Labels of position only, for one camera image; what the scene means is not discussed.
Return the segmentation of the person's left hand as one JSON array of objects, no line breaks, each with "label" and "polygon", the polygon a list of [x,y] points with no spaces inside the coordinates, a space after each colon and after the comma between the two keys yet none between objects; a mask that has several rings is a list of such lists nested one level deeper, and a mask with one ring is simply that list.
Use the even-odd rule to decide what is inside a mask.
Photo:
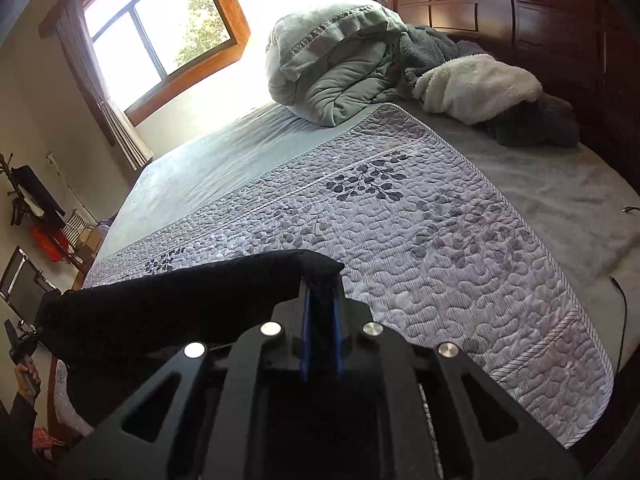
[{"label": "person's left hand", "polygon": [[41,380],[35,363],[30,356],[15,365],[14,373],[17,381],[17,392],[28,404],[34,406],[40,393]]}]

